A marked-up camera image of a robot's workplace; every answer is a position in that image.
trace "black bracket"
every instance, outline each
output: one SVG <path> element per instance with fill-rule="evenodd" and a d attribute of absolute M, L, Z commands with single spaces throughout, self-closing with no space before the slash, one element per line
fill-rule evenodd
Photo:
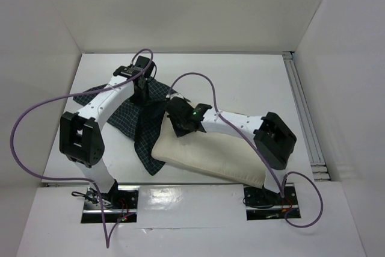
<path fill-rule="evenodd" d="M 90 168 L 102 158 L 104 148 L 102 134 L 94 118 L 87 120 L 68 111 L 61 116 L 59 150 L 70 161 Z"/>
<path fill-rule="evenodd" d="M 123 76 L 127 79 L 137 75 L 140 73 L 143 69 L 146 68 L 148 63 L 150 62 L 150 59 L 147 57 L 142 57 L 141 55 L 138 56 L 137 61 L 134 65 L 130 66 L 120 66 L 115 72 L 113 73 L 114 76 Z M 146 72 L 141 75 L 139 78 L 134 80 L 134 94 L 130 97 L 130 102 L 132 102 L 135 105 L 144 105 L 149 97 L 149 86 L 148 86 L 148 78 L 151 76 L 152 70 L 155 67 L 155 63 L 152 62 L 150 67 L 146 70 Z"/>
<path fill-rule="evenodd" d="M 254 131 L 254 142 L 274 170 L 284 170 L 294 150 L 297 137 L 275 113 L 262 117 L 263 123 Z"/>
<path fill-rule="evenodd" d="M 206 132 L 202 127 L 203 115 L 211 108 L 205 104 L 198 104 L 193 108 L 185 99 L 174 97 L 169 100 L 165 110 L 176 136 L 182 137 L 190 132 Z"/>

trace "cushion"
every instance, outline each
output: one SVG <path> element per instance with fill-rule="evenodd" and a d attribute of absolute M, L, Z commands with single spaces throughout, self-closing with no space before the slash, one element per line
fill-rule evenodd
<path fill-rule="evenodd" d="M 266 167 L 241 138 L 192 132 L 177 138 L 165 114 L 152 157 L 182 169 L 262 188 Z"/>

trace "white table surface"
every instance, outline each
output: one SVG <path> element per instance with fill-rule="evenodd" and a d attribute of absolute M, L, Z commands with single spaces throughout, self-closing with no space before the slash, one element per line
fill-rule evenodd
<path fill-rule="evenodd" d="M 128 65 L 132 54 L 84 54 L 73 82 L 71 93 L 105 84 L 113 71 Z M 313 179 L 300 121 L 281 55 L 232 54 L 155 54 L 158 66 L 156 79 L 171 83 L 186 72 L 204 73 L 214 82 L 218 106 L 222 110 L 264 116 L 277 113 L 297 136 L 297 143 L 288 163 L 288 170 L 296 170 Z M 191 101 L 212 104 L 209 84 L 198 76 L 181 79 L 175 89 Z M 72 99 L 65 111 L 75 112 L 81 106 Z M 103 131 L 103 156 L 111 175 L 122 184 L 210 184 L 226 180 L 175 168 L 166 164 L 151 176 L 134 151 L 134 143 L 118 129 L 106 124 Z M 81 171 L 59 152 L 56 135 L 45 170 L 45 176 L 82 177 Z M 290 182 L 304 181 L 291 175 Z"/>
<path fill-rule="evenodd" d="M 317 186 L 324 215 L 307 229 L 282 219 L 247 221 L 242 185 L 144 186 L 138 222 L 120 224 L 109 249 L 101 224 L 80 224 L 84 201 L 70 192 L 85 187 L 38 188 L 17 255 L 364 257 L 341 184 Z M 310 184 L 295 188 L 301 219 L 291 220 L 309 223 L 319 212 L 318 198 Z"/>

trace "metal frame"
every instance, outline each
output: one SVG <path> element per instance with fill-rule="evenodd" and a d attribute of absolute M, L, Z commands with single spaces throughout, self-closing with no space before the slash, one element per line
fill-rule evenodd
<path fill-rule="evenodd" d="M 282 54 L 283 62 L 291 86 L 294 97 L 295 107 L 300 118 L 300 124 L 305 139 L 307 153 L 310 159 L 310 165 L 314 179 L 316 181 L 330 181 L 330 176 L 326 167 L 325 159 L 322 154 L 321 146 L 315 132 L 315 128 L 310 116 L 310 111 L 307 106 L 305 94 L 302 89 L 300 77 L 298 76 L 297 68 L 293 60 L 291 52 L 284 52 Z"/>

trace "cloth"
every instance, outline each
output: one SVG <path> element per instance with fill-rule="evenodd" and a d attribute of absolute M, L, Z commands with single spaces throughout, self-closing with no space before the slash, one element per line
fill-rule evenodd
<path fill-rule="evenodd" d="M 104 86 L 106 85 L 93 87 L 87 91 L 98 90 Z M 152 176 L 158 173 L 165 164 L 165 162 L 154 159 L 151 156 L 151 151 L 161 133 L 162 120 L 165 114 L 165 97 L 169 89 L 169 86 L 155 79 L 150 79 L 150 100 L 144 107 L 134 105 L 127 99 L 107 121 L 125 136 L 134 140 L 135 152 Z M 95 96 L 96 94 L 78 96 L 73 100 L 78 104 L 87 105 Z"/>
<path fill-rule="evenodd" d="M 265 165 L 243 139 L 199 131 L 177 138 L 166 115 L 161 135 L 152 149 L 152 156 L 185 170 L 256 188 L 262 188 L 265 181 Z"/>

